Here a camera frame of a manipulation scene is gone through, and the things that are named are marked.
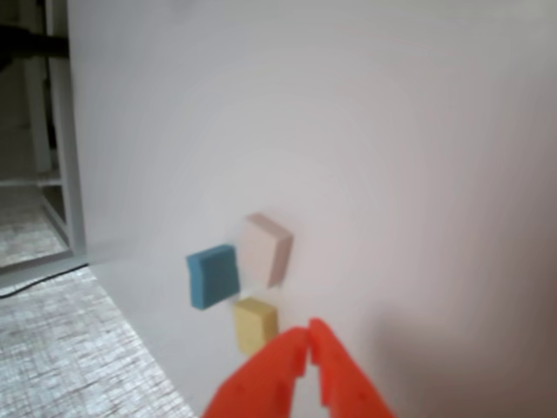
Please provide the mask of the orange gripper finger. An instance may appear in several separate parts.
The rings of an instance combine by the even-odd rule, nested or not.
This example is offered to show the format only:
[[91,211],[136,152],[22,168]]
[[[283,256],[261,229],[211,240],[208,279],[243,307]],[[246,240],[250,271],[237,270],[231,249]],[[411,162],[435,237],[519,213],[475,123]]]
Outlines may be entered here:
[[293,327],[273,338],[217,389],[204,417],[288,417],[305,374],[309,333]]
[[319,370],[321,404],[331,417],[393,418],[379,391],[324,321],[309,322],[311,362]]

